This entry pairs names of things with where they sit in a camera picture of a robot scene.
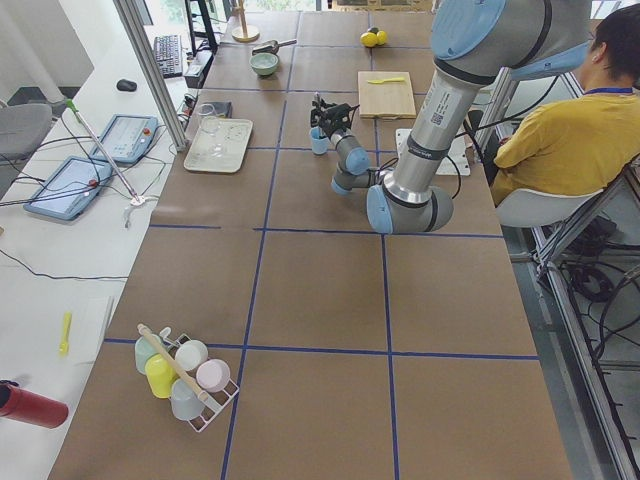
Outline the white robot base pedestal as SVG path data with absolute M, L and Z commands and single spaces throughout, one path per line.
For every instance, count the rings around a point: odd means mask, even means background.
M 395 141 L 397 154 L 400 154 L 403 145 L 410 133 L 410 128 L 399 128 L 395 130 Z M 436 174 L 440 176 L 469 176 L 471 173 L 469 159 L 466 155 L 466 136 L 460 131 L 461 136 L 453 140 L 447 157 L 444 158 L 438 167 Z

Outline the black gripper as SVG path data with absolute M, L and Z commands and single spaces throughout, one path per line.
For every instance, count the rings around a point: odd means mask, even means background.
M 347 103 L 327 103 L 322 99 L 321 109 L 316 110 L 312 101 L 310 127 L 318 126 L 331 139 L 335 134 L 347 137 L 351 134 L 353 107 Z

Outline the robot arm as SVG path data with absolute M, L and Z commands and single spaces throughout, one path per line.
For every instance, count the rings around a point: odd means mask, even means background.
M 453 215 L 453 201 L 432 185 L 481 87 L 502 68 L 515 80 L 576 69 L 588 47 L 588 1 L 445 1 L 432 24 L 435 72 L 393 169 L 374 174 L 351 133 L 352 107 L 314 98 L 310 124 L 339 155 L 331 185 L 367 191 L 367 217 L 378 233 L 435 231 Z

